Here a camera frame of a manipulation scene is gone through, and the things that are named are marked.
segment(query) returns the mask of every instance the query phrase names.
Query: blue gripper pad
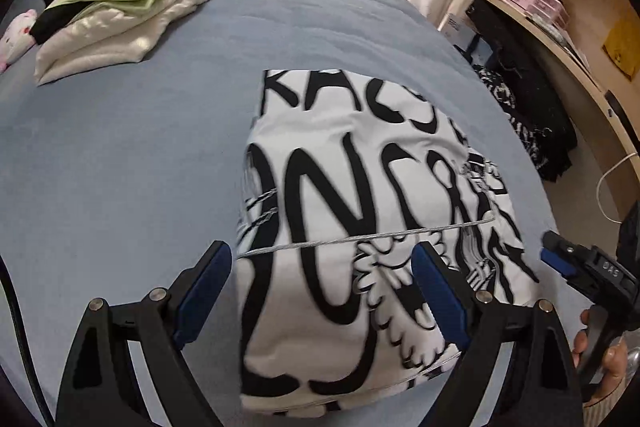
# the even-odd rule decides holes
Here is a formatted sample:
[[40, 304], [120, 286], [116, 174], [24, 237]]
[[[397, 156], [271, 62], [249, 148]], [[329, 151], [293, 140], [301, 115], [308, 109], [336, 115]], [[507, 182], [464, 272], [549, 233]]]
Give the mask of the blue gripper pad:
[[176, 349], [181, 350], [184, 344], [192, 343], [198, 338], [222, 286], [231, 273], [231, 263], [231, 249], [223, 243], [178, 308], [174, 331]]
[[547, 248], [543, 248], [540, 251], [540, 259], [556, 270], [565, 279], [567, 279], [567, 277], [572, 277], [577, 273], [577, 269], [573, 264], [565, 261], [557, 253], [548, 250]]
[[471, 342], [466, 331], [466, 310], [421, 244], [412, 250], [411, 268], [445, 340], [464, 351]]

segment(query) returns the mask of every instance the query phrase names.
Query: pink stuffed toy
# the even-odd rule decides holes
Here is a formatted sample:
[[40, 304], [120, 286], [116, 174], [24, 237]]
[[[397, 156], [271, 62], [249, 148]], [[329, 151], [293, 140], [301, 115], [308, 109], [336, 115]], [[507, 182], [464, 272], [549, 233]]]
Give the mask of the pink stuffed toy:
[[36, 10], [21, 13], [11, 21], [0, 40], [0, 73], [22, 57], [36, 41], [29, 31], [36, 22]]

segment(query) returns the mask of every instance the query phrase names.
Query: bookshelf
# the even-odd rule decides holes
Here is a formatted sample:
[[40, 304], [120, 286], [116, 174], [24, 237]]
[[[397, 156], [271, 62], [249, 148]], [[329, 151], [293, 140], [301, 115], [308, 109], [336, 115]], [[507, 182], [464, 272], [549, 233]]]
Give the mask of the bookshelf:
[[[636, 148], [630, 134], [605, 99], [610, 90], [640, 136], [640, 80], [629, 80], [603, 51], [613, 25], [623, 16], [637, 17], [628, 0], [562, 0], [569, 13], [567, 31], [585, 54], [592, 78], [545, 32], [501, 0], [487, 0], [507, 15], [545, 68], [567, 113], [584, 136], [598, 167], [605, 172]], [[640, 199], [640, 159], [633, 158], [607, 178], [619, 215]]]

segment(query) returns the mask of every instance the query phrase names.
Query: blue bedsheet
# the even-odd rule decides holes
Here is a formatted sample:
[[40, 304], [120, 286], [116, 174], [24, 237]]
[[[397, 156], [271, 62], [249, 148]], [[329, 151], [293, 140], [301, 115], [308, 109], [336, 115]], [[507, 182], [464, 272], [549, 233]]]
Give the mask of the blue bedsheet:
[[[41, 2], [20, 1], [27, 5], [19, 10]], [[554, 220], [533, 165], [474, 72], [407, 1], [211, 0], [174, 23], [142, 63], [38, 88], [34, 54], [0, 76], [0, 251], [52, 404], [91, 298], [138, 300], [170, 284], [214, 239], [234, 244], [242, 152], [265, 69], [375, 75], [420, 91], [453, 118], [471, 146], [498, 164], [527, 262], [545, 296], [561, 301], [568, 334], [577, 330], [580, 299], [538, 260], [540, 237]], [[204, 394], [226, 426], [292, 425], [241, 411], [238, 333], [231, 277], [199, 340], [185, 349]], [[134, 359], [140, 365], [139, 353]], [[35, 410], [4, 304], [0, 363]], [[414, 427], [445, 380], [298, 422]], [[149, 394], [148, 376], [142, 388]], [[162, 421], [151, 396], [152, 418]]]

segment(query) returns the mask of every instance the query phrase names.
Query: white folded garment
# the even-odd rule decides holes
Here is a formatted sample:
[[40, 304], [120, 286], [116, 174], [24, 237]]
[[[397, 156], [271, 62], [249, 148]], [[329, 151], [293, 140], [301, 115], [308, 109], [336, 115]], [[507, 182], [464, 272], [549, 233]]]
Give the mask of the white folded garment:
[[158, 0], [143, 16], [107, 8], [71, 23], [45, 42], [36, 55], [39, 86], [70, 74], [123, 62], [139, 62], [169, 22], [207, 0]]

